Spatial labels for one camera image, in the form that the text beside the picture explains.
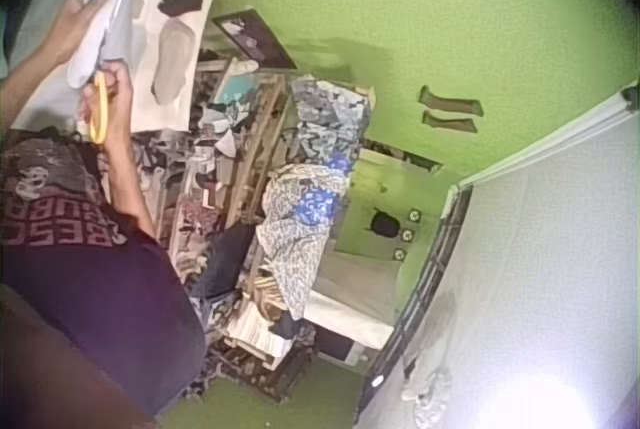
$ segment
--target green floor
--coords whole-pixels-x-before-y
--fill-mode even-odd
[[[162,421],[166,429],[350,429],[362,377],[316,360],[288,403],[276,406],[249,389],[217,381],[202,404],[179,404]]]

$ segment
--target blue patterned fabric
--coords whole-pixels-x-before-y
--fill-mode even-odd
[[[351,160],[347,159],[347,156],[345,156],[343,153],[334,152],[329,158],[329,161],[326,165],[329,169],[337,169],[345,176],[348,176],[353,169],[353,164],[354,163]]]
[[[331,224],[339,195],[320,187],[310,187],[293,209],[294,218],[306,226]]]

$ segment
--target small round object on wall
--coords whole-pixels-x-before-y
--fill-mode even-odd
[[[400,238],[402,239],[402,242],[412,242],[415,234],[415,231],[411,229],[403,229],[400,234]]]
[[[399,247],[393,250],[393,260],[394,261],[404,261],[407,257],[407,251],[404,249],[400,249]]]
[[[420,222],[422,219],[422,211],[419,209],[411,209],[409,211],[409,217],[407,218],[411,222]]]

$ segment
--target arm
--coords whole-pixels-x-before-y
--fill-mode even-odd
[[[133,217],[141,231],[155,238],[155,228],[140,190],[138,171],[131,144],[131,104],[133,88],[129,69],[123,62],[108,62],[104,66],[109,93],[109,122],[104,151],[109,160],[111,204],[120,214]],[[81,111],[97,116],[97,90],[87,85],[82,92]]]
[[[40,47],[11,72],[0,91],[2,134],[11,127],[31,94],[57,65],[55,55],[46,48]]]
[[[6,79],[0,90],[0,130],[6,133],[40,83],[67,62],[107,0],[66,0],[47,37]]]

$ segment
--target t-shirt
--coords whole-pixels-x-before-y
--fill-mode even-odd
[[[166,253],[107,203],[90,146],[40,134],[1,170],[3,283],[155,415],[205,352]]]

